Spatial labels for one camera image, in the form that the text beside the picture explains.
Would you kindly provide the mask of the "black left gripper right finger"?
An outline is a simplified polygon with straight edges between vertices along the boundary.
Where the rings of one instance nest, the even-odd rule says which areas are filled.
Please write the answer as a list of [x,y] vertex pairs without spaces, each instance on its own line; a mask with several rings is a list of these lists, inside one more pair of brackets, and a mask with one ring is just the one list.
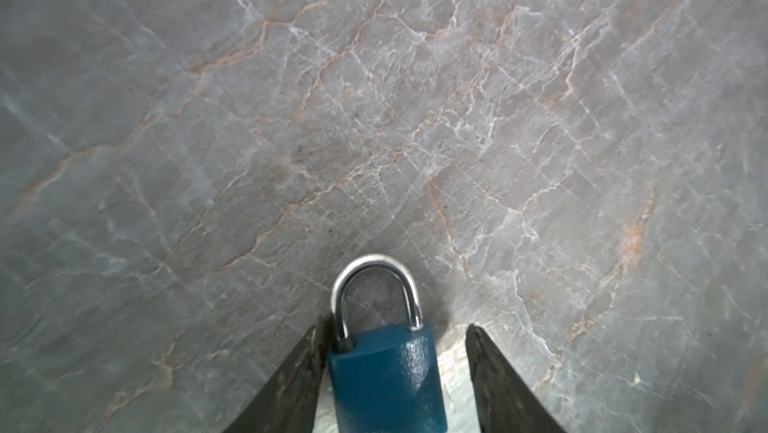
[[481,432],[565,432],[483,328],[467,328],[465,347]]

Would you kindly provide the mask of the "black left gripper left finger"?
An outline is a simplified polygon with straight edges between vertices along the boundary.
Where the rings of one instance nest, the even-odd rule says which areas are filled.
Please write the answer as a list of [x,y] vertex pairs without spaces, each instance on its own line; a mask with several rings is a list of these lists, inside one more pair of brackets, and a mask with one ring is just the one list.
[[330,323],[318,321],[224,432],[311,432],[329,346]]

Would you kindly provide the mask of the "blue padlock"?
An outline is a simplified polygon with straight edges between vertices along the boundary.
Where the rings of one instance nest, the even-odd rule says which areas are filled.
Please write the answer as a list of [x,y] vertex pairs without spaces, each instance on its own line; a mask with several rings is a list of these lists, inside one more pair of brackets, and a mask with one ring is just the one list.
[[[348,288],[363,272],[383,268],[400,284],[406,321],[353,334]],[[416,283],[399,261],[369,254],[336,278],[330,300],[334,344],[327,353],[340,432],[448,430],[436,341],[424,320]]]

